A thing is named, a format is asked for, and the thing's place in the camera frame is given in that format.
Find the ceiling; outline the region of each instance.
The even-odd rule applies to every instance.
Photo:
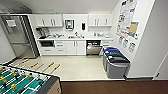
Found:
[[[119,0],[0,0],[7,8],[19,8],[25,5],[33,13],[72,13],[72,14],[109,14]]]

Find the drawer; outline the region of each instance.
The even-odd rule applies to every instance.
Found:
[[[111,46],[112,41],[110,40],[102,40],[101,46]]]
[[[65,44],[63,43],[56,43],[55,48],[65,48]]]
[[[56,55],[56,49],[54,47],[41,47],[41,55]]]
[[[56,49],[56,55],[66,55],[66,50],[65,49]]]
[[[64,41],[55,41],[55,43],[57,44],[64,44],[65,42]]]

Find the stainless steel refrigerator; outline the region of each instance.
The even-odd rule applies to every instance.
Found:
[[[3,15],[2,27],[17,58],[36,58],[37,45],[27,15]]]

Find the bulletin board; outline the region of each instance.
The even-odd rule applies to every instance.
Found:
[[[136,4],[137,0],[125,0],[121,4],[116,34],[122,36],[123,38],[126,38],[128,36],[133,37],[136,33],[138,23],[132,24]]]
[[[137,0],[125,0],[122,2],[116,32],[116,34],[120,36],[118,41],[119,45],[122,45],[123,48],[128,49],[131,53],[134,52],[136,47],[132,39],[137,39],[135,35],[139,24],[138,22],[132,22],[136,5]]]

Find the trash can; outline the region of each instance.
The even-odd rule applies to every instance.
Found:
[[[117,48],[114,48],[114,47],[107,47],[107,48],[103,48],[103,65],[105,63],[105,53],[108,53],[107,51],[112,51],[112,52],[120,52]]]
[[[104,70],[107,71],[107,57],[108,56],[112,56],[112,57],[124,57],[124,55],[120,52],[116,52],[116,51],[106,51],[104,52],[104,55],[103,55],[103,65],[104,65]]]
[[[130,61],[126,57],[108,56],[107,77],[110,79],[123,79],[129,64]]]

